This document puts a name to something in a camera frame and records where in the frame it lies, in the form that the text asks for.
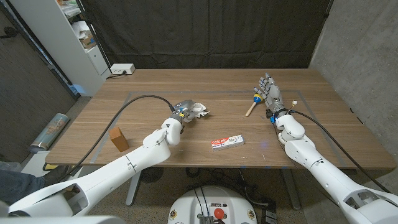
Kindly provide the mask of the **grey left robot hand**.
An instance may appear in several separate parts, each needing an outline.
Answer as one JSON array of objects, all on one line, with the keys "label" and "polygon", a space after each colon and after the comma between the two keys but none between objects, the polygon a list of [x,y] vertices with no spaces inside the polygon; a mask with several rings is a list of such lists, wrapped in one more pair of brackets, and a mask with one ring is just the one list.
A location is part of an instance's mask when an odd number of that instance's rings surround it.
[{"label": "grey left robot hand", "polygon": [[192,100],[184,100],[180,103],[177,103],[174,106],[174,112],[170,115],[171,118],[176,119],[183,122],[190,122],[195,118],[195,114],[193,112],[193,105],[195,102]]}]

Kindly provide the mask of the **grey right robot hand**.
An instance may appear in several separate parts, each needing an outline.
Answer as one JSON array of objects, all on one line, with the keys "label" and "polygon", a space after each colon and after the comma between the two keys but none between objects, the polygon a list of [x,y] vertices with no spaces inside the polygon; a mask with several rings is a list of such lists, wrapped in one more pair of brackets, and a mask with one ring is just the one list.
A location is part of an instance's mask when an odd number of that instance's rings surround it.
[{"label": "grey right robot hand", "polygon": [[262,97],[263,102],[273,114],[285,109],[279,87],[268,73],[265,73],[265,77],[260,78],[259,88],[255,87],[254,92]]}]

